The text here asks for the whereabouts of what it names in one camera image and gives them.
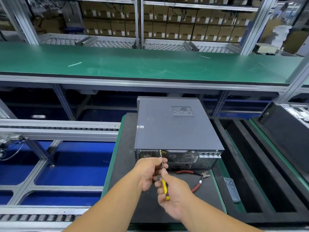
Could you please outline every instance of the green work surface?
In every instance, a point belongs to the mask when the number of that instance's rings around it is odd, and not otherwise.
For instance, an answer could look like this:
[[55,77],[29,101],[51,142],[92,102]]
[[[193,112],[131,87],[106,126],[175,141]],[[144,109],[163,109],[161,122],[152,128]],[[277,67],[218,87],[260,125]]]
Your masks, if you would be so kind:
[[0,72],[285,83],[300,57],[0,43]]

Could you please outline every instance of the wire cutter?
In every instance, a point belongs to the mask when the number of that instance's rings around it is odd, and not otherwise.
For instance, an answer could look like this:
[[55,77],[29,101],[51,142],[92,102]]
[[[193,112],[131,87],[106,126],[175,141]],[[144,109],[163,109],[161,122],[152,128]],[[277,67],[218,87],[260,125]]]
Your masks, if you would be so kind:
[[181,173],[189,173],[189,174],[194,174],[194,175],[199,175],[201,176],[201,179],[199,180],[198,184],[191,189],[191,191],[194,193],[195,191],[197,191],[197,189],[200,187],[200,185],[202,184],[202,181],[204,178],[210,177],[211,175],[207,174],[208,172],[203,172],[203,173],[198,173],[198,172],[194,172],[191,170],[180,170],[177,171],[176,174],[181,174]]

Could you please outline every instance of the hand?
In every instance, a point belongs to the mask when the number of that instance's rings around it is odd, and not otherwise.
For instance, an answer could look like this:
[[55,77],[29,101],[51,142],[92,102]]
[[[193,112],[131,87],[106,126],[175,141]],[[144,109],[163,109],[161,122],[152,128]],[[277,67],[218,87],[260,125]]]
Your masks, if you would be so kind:
[[166,169],[162,169],[161,175],[168,184],[170,200],[165,200],[166,195],[164,194],[161,178],[160,181],[155,182],[155,186],[159,187],[158,202],[172,218],[182,221],[186,207],[190,205],[191,198],[195,196],[185,181],[169,175]]
[[162,161],[164,168],[168,168],[167,158],[149,157],[139,159],[136,162],[133,171],[135,171],[137,174],[141,174],[141,186],[143,192],[147,191],[151,184],[158,179],[156,177],[157,175],[161,175]]

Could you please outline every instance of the black mat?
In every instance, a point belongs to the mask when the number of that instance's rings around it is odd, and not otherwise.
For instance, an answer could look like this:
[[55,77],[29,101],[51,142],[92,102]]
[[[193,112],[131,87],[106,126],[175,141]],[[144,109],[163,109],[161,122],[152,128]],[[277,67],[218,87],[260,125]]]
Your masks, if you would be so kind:
[[[137,113],[127,113],[122,125],[122,134],[108,190],[110,190],[135,166],[134,142],[137,125]],[[197,175],[177,175],[169,170],[168,172],[171,175],[176,175],[178,178],[185,180],[191,188],[195,187],[200,179]],[[212,177],[208,177],[203,180],[202,185],[195,195],[210,205],[223,211],[223,207]],[[165,213],[164,209],[158,204],[157,197],[157,188],[153,184],[149,191],[141,194],[131,223],[176,223],[177,221]]]

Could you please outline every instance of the white label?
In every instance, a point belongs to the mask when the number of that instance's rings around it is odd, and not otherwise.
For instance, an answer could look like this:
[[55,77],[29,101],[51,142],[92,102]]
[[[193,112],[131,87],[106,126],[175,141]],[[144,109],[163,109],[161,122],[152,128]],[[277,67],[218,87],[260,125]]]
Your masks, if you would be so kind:
[[195,156],[193,163],[195,163],[198,159],[198,156]]

